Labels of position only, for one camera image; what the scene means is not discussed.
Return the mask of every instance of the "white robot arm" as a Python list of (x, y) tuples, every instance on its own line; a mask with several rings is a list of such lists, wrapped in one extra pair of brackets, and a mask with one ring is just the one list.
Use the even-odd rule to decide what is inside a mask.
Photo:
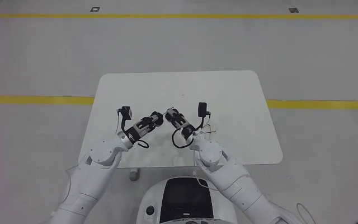
[(128, 152), (135, 142), (143, 142), (140, 140), (143, 136), (163, 124), (163, 115), (153, 112), (151, 116), (124, 130), (125, 121), (131, 119), (130, 108), (122, 107), (117, 112), (118, 116), (119, 113), (123, 116), (122, 131), (113, 139), (99, 141), (82, 158), (70, 177), (63, 201), (51, 215), (51, 224), (83, 223), (105, 193), (122, 158), (122, 152)]
[[(206, 103), (199, 103), (198, 116), (202, 117), (202, 122), (197, 128), (174, 108), (167, 110), (166, 119), (177, 128), (176, 131), (182, 130), (181, 135), (187, 144), (185, 147), (199, 153), (197, 165), (222, 195), (240, 208), (253, 224), (302, 224), (295, 215), (267, 200), (237, 158), (230, 156), (218, 142), (205, 139), (201, 128), (206, 115), (211, 115), (206, 111)], [(227, 163), (214, 171), (222, 156)]]

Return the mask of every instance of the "cable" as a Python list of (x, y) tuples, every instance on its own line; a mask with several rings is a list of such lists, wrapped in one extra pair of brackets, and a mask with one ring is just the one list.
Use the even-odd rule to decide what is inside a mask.
[(204, 118), (201, 118), (201, 123), (197, 128), (195, 128), (195, 130), (199, 130), (199, 128), (202, 128), (203, 125), (204, 125)]
[[(214, 188), (210, 188), (210, 187), (208, 187), (208, 186), (202, 185), (202, 184), (199, 182), (199, 178), (196, 176), (196, 171), (193, 171), (192, 174), (195, 176), (195, 178), (196, 178), (197, 182), (200, 184), (200, 186), (203, 186), (204, 188), (208, 188), (208, 189), (210, 189), (210, 190), (216, 190), (217, 192), (220, 191), (220, 190), (218, 190), (218, 189), (214, 189)], [(238, 179), (240, 179), (240, 178), (242, 178), (242, 177), (244, 177), (244, 176), (247, 176), (247, 177), (250, 177), (250, 178), (251, 178), (251, 176), (250, 176), (249, 174), (241, 175), (241, 176), (239, 176), (238, 178), (236, 178), (227, 188), (225, 188), (225, 189), (223, 189), (223, 190), (221, 190), (221, 191), (222, 191), (222, 192), (226, 191), (226, 190), (229, 189)]]
[(143, 140), (138, 140), (137, 142), (143, 142), (145, 144), (145, 146), (144, 146), (144, 145), (138, 143), (138, 146), (142, 146), (143, 148), (149, 148), (149, 144), (147, 142), (145, 142)]
[(117, 134), (117, 131), (118, 131), (118, 125), (119, 125), (119, 112), (117, 112), (117, 128), (116, 128), (116, 133)]
[(213, 132), (216, 132), (216, 131), (214, 130), (212, 132), (203, 132), (203, 134), (208, 134), (208, 133), (213, 133)]
[(193, 143), (194, 139), (192, 139), (191, 142), (190, 142), (189, 144), (186, 144), (185, 146), (178, 146), (178, 145), (175, 144), (175, 142), (174, 142), (174, 135), (175, 135), (175, 133), (177, 133), (178, 130), (180, 130), (180, 128), (176, 129), (176, 130), (173, 132), (173, 134), (172, 134), (172, 143), (173, 143), (173, 145), (174, 145), (176, 148), (186, 148), (186, 147), (190, 146), (190, 145)]
[(308, 211), (308, 209), (306, 209), (306, 207), (303, 206), (303, 204), (297, 203), (297, 204), (296, 204), (297, 212), (298, 212), (298, 214), (300, 215), (301, 219), (304, 221), (304, 223), (308, 224), (308, 223), (306, 222), (306, 220), (303, 218), (302, 214), (300, 213), (300, 210), (298, 209), (298, 206), (301, 206), (301, 207), (309, 214), (309, 217), (311, 217), (313, 223), (316, 224), (316, 222), (315, 222), (313, 216), (312, 216), (311, 213)]

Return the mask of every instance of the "gray floor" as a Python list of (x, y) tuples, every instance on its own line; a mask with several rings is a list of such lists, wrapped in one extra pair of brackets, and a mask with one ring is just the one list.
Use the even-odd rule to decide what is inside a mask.
[[(355, 1), (0, 1), (0, 13), (354, 14)], [(0, 95), (94, 96), (105, 73), (250, 69), (267, 99), (356, 100), (356, 20), (0, 19)], [(0, 222), (46, 220), (77, 163), (90, 106), (0, 105)], [(247, 166), (275, 203), (358, 221), (356, 110), (270, 110), (284, 159)], [(134, 223), (145, 191), (191, 168), (118, 170), (86, 223)], [(238, 212), (241, 223), (249, 223)]]

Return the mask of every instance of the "yellow floor stripe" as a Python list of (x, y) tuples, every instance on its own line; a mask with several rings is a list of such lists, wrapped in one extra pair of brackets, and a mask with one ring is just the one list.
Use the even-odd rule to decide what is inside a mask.
[[(81, 96), (0, 96), (0, 104), (92, 105), (94, 97)], [(358, 110), (358, 101), (266, 100), (270, 109)]]
[(94, 99), (80, 96), (0, 96), (0, 104), (92, 105)]
[(358, 20), (358, 15), (305, 14), (0, 14), (0, 18), (231, 18), (265, 20)]
[(358, 101), (333, 100), (266, 100), (268, 108), (275, 109), (331, 109), (357, 110)]

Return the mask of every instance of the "white table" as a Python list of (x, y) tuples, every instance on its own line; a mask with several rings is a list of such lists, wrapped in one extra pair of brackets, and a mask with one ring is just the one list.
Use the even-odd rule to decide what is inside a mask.
[[(212, 113), (212, 140), (239, 158), (242, 164), (276, 164), (282, 151), (257, 75), (252, 71), (167, 72), (106, 74), (98, 85), (79, 160), (91, 146), (115, 134), (116, 109), (130, 106), (132, 120), (126, 129), (153, 111), (164, 113), (175, 107), (198, 126), (199, 102), (208, 103)], [(137, 145), (123, 153), (120, 168), (194, 166), (193, 151), (172, 145), (174, 127), (164, 124), (143, 140), (149, 149)], [(177, 144), (184, 144), (178, 136)]]

